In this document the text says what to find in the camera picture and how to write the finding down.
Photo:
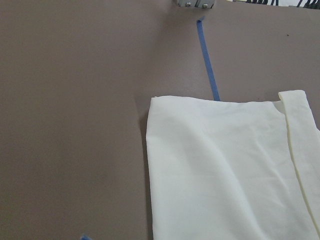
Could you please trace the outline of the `cream long-sleeve cat shirt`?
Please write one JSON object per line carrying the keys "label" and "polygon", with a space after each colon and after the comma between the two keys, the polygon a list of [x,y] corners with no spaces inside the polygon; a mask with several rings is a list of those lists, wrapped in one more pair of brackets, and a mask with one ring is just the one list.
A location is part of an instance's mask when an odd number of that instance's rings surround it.
{"label": "cream long-sleeve cat shirt", "polygon": [[152,98],[146,143],[154,239],[319,239],[320,132],[303,90],[278,96]]}

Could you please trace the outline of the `aluminium frame post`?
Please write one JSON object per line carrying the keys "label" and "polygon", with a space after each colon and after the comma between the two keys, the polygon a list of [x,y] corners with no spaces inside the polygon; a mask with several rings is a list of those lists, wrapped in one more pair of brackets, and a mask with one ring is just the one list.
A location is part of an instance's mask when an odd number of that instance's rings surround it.
{"label": "aluminium frame post", "polygon": [[174,0],[182,8],[211,9],[216,0]]}

